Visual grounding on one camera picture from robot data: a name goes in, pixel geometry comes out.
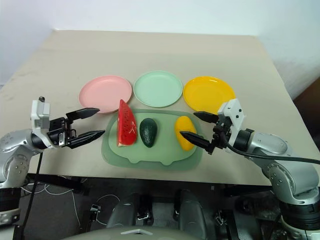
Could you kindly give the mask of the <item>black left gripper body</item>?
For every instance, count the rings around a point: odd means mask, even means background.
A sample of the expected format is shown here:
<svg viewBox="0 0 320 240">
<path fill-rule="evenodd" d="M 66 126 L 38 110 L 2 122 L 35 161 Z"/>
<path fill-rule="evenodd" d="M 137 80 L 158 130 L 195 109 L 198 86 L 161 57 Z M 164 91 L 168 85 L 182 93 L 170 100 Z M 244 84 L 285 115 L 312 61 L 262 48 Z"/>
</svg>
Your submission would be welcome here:
<svg viewBox="0 0 320 240">
<path fill-rule="evenodd" d="M 77 131 L 72 128 L 74 119 L 71 117 L 60 117 L 50 120 L 49 132 L 47 133 L 51 142 L 57 147 L 76 148 L 74 139 Z"/>
</svg>

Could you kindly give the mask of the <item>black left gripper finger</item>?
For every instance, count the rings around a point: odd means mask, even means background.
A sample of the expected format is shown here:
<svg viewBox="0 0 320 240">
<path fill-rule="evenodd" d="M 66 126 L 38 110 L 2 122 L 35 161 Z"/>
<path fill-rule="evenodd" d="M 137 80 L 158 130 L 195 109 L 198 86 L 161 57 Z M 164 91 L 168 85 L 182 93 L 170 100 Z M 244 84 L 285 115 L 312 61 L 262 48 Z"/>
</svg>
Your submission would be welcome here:
<svg viewBox="0 0 320 240">
<path fill-rule="evenodd" d="M 100 111 L 99 108 L 86 107 L 86 108 L 78 109 L 72 112 L 68 112 L 65 115 L 70 122 L 73 122 L 75 120 L 89 118 L 95 115 L 96 113 L 98 113 L 99 111 Z"/>
<path fill-rule="evenodd" d="M 86 133 L 80 134 L 78 136 L 72 137 L 67 141 L 66 146 L 70 149 L 75 149 L 81 147 L 83 145 L 89 144 L 99 137 L 101 137 L 105 133 L 105 130 L 94 130 L 88 131 Z"/>
</svg>

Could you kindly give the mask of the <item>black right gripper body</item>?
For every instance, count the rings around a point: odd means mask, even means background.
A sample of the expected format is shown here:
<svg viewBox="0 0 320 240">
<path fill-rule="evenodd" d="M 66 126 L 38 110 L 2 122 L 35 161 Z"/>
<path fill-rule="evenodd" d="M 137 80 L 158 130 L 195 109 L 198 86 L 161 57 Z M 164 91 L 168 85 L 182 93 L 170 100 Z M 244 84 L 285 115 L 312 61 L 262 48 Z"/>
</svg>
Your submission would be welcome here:
<svg viewBox="0 0 320 240">
<path fill-rule="evenodd" d="M 232 121 L 230 117 L 216 118 L 214 121 L 213 135 L 212 135 L 212 149 L 225 149 L 229 144 L 231 136 Z"/>
</svg>

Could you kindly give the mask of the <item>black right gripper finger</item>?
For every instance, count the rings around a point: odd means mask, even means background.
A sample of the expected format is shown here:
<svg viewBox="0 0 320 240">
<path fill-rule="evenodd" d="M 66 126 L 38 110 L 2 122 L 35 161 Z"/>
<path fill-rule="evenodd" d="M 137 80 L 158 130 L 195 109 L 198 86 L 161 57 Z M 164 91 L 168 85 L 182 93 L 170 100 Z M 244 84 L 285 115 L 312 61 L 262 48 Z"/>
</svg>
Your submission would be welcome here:
<svg viewBox="0 0 320 240">
<path fill-rule="evenodd" d="M 180 134 L 191 144 L 204 149 L 208 154 L 212 154 L 215 148 L 215 145 L 204 139 L 202 136 L 198 135 L 197 133 L 193 133 L 190 131 L 180 131 Z"/>
<path fill-rule="evenodd" d="M 206 111 L 196 111 L 193 114 L 200 120 L 207 123 L 216 124 L 219 120 L 218 115 Z"/>
</svg>

